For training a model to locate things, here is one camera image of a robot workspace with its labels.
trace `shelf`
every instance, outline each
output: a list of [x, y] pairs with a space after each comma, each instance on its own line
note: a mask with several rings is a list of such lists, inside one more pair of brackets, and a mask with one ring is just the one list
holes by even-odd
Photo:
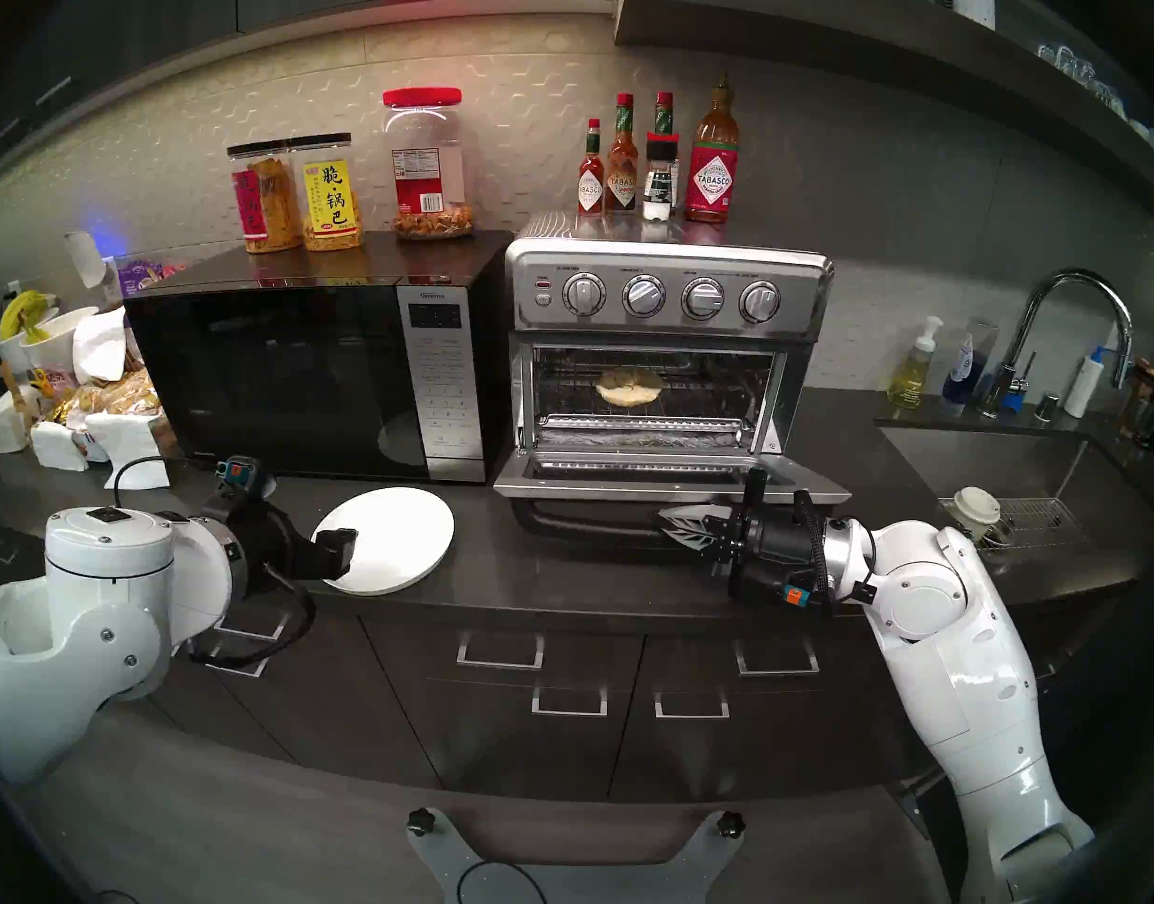
[[1127, 122], [930, 0], [624, 0], [615, 43], [777, 60], [941, 99], [1069, 155], [1154, 216], [1154, 149]]

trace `sink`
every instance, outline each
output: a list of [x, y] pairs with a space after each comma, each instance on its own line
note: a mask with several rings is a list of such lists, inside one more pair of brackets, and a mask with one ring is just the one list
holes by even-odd
[[959, 526], [953, 494], [979, 486], [1001, 500], [980, 545], [1009, 602], [1121, 585], [1154, 555], [1154, 510], [1091, 439], [919, 426], [881, 428], [938, 499], [934, 522]]

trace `red lid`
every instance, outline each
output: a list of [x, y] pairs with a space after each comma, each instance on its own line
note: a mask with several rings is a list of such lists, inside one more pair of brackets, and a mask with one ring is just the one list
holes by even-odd
[[384, 105], [395, 110], [406, 106], [455, 106], [463, 100], [458, 87], [403, 87], [384, 91]]

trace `microwave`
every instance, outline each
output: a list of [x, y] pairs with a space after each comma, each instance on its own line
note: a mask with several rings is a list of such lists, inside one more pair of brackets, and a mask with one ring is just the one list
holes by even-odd
[[189, 458], [484, 483], [509, 429], [510, 239], [238, 247], [143, 286], [125, 311]]

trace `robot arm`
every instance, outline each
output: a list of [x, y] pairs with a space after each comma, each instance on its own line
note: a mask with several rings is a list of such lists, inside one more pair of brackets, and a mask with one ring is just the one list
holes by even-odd
[[217, 475], [217, 493], [194, 518], [113, 506], [50, 516], [45, 575], [0, 587], [0, 777], [29, 782], [105, 702], [153, 690], [181, 642], [217, 623], [231, 600], [292, 585], [288, 577], [346, 573], [353, 530], [302, 538], [262, 500], [256, 461], [232, 458]]
[[1092, 839], [1057, 795], [1041, 741], [1028, 655], [975, 545], [954, 528], [899, 522], [871, 533], [823, 521], [809, 496], [760, 508], [662, 513], [676, 540], [714, 558], [729, 591], [751, 578], [784, 602], [860, 603], [915, 732], [958, 797], [969, 866], [961, 901], [1021, 901], [1048, 867]]

